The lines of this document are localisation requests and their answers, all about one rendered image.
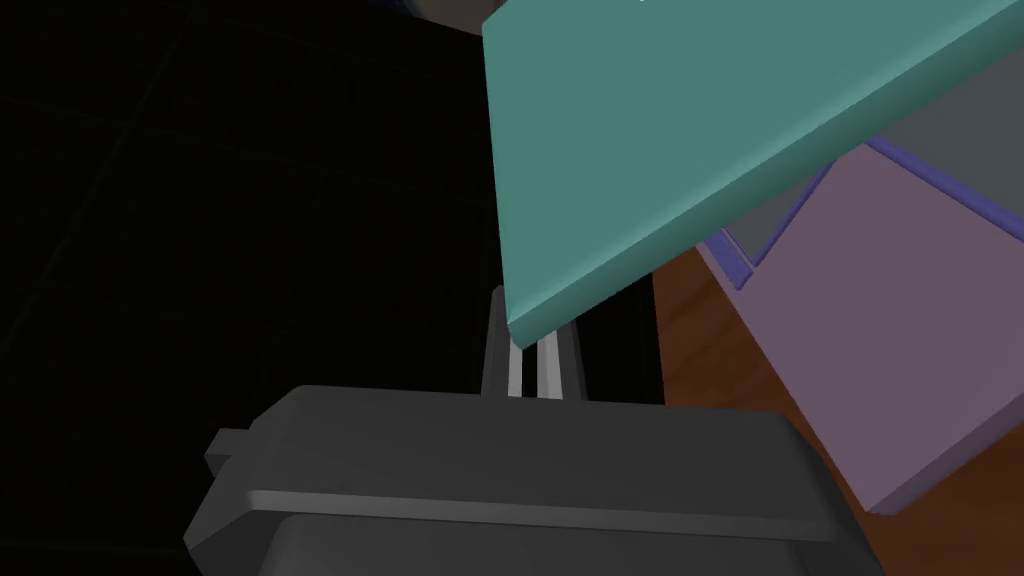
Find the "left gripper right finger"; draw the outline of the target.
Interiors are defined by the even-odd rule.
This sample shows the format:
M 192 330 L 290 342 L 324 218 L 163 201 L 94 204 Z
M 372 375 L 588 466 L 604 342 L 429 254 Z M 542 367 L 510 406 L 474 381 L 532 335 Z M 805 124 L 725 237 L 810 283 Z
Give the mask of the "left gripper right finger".
M 538 341 L 537 397 L 573 401 L 588 398 L 574 321 Z

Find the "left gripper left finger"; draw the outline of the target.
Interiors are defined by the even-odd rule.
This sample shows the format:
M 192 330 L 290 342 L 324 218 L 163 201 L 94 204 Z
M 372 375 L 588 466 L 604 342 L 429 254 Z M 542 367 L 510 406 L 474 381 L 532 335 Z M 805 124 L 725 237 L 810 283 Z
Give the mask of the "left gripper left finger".
M 521 397 L 522 382 L 522 351 L 510 340 L 504 287 L 499 285 L 490 294 L 481 396 Z

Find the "mauve cabinet with blue trim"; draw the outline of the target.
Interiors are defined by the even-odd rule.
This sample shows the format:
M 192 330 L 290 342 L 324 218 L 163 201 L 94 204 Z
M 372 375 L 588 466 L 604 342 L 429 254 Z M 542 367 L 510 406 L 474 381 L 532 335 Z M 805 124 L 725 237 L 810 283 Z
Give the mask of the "mauve cabinet with blue trim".
M 860 505 L 1024 422 L 1024 46 L 698 247 Z

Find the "teal flat board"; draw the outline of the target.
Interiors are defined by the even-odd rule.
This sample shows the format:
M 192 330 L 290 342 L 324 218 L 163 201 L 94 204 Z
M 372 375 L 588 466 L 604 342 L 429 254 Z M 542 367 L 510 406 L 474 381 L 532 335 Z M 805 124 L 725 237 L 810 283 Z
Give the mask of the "teal flat board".
M 1024 46 L 1024 0 L 506 0 L 482 39 L 526 347 Z

